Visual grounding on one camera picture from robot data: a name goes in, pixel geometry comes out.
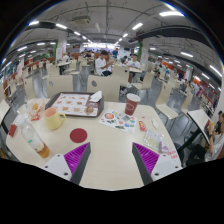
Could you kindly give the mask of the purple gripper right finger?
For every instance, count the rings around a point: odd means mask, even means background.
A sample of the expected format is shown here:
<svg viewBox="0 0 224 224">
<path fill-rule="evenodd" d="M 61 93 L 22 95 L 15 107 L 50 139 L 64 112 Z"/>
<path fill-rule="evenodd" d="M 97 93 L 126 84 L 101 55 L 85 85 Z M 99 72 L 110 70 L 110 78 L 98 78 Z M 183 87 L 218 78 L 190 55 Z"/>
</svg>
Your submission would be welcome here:
<svg viewBox="0 0 224 224">
<path fill-rule="evenodd" d="M 147 185 L 153 182 L 151 173 L 159 158 L 159 155 L 147 147 L 134 143 L 132 145 L 132 154 L 137 163 L 143 184 Z"/>
</svg>

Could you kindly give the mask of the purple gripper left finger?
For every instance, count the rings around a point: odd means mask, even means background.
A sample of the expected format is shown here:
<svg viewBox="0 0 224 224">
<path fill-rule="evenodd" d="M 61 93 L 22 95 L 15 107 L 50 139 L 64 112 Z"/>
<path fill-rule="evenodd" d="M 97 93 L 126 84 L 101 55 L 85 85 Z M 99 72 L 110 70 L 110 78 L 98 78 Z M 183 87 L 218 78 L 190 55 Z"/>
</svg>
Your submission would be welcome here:
<svg viewBox="0 0 224 224">
<path fill-rule="evenodd" d="M 90 153 L 90 143 L 86 143 L 64 155 L 66 163 L 72 173 L 72 183 L 80 184 Z"/>
</svg>

